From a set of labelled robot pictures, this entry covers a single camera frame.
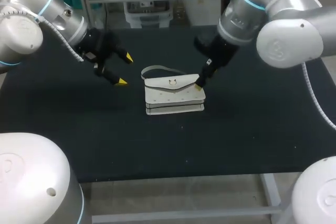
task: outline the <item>handbag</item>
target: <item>handbag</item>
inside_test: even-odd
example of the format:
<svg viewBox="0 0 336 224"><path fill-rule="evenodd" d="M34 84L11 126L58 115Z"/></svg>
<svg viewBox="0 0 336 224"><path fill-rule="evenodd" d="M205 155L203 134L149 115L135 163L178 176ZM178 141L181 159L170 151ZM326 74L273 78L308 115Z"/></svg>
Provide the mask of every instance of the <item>handbag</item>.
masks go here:
<svg viewBox="0 0 336 224"><path fill-rule="evenodd" d="M146 79L143 75L154 69L163 69L183 75ZM198 90L194 83L198 74L185 74L164 66L150 66L142 70L144 79L147 115L173 114L203 111L205 92Z"/></svg>

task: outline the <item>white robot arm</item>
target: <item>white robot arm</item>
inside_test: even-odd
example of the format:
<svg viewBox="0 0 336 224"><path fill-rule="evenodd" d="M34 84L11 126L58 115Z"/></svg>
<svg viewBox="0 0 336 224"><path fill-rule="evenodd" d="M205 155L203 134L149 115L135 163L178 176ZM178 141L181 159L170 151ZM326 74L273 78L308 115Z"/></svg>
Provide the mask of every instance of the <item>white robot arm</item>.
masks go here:
<svg viewBox="0 0 336 224"><path fill-rule="evenodd" d="M117 37L110 31L88 29L85 19L63 0L0 0L0 73L16 67L41 46L39 23L51 28L77 60L94 63L96 75L112 84L126 84L104 65L112 53L133 62Z"/></svg>
<svg viewBox="0 0 336 224"><path fill-rule="evenodd" d="M198 50L210 58L197 84L203 87L240 46L255 38L260 57L276 68L335 55L336 8L322 7L318 0L231 0L217 33L195 39Z"/></svg>

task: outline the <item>bag flap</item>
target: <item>bag flap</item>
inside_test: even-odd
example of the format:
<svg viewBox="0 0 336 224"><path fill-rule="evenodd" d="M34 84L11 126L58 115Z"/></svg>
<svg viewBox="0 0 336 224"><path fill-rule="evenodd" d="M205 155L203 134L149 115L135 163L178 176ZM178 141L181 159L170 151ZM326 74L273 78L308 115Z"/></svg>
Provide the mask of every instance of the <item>bag flap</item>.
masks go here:
<svg viewBox="0 0 336 224"><path fill-rule="evenodd" d="M199 78L198 74L151 78L151 79L145 79L145 86L150 88L178 90L194 84L198 78Z"/></svg>

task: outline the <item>floor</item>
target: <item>floor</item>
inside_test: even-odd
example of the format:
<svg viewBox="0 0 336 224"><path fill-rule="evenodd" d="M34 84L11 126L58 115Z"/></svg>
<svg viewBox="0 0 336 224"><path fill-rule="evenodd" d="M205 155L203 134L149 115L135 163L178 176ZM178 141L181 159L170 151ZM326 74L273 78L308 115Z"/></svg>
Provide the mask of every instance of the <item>floor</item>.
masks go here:
<svg viewBox="0 0 336 224"><path fill-rule="evenodd" d="M336 83L336 56L323 61ZM0 75L0 87L4 79L5 74ZM282 197L298 176L297 173L275 175ZM93 215L266 205L258 175L145 179L88 183L82 187ZM255 216L150 223L270 224L270 220L268 216Z"/></svg>

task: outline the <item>black table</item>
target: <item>black table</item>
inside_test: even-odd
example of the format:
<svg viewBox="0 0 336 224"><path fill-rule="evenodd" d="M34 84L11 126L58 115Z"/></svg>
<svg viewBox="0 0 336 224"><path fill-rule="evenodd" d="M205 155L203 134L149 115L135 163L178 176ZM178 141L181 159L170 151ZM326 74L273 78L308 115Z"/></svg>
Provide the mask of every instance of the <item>black table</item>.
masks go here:
<svg viewBox="0 0 336 224"><path fill-rule="evenodd" d="M204 112L146 115L140 71L164 65L198 73L206 58L193 48L193 38L212 29L119 31L135 63L110 63L128 87L96 77L90 63L76 62L46 35L38 54L5 80L0 132L53 140L80 182L298 172L336 155L336 132L315 108L301 67L269 67L255 45L242 48L209 83ZM308 71L333 120L332 79L321 60L310 62Z"/></svg>

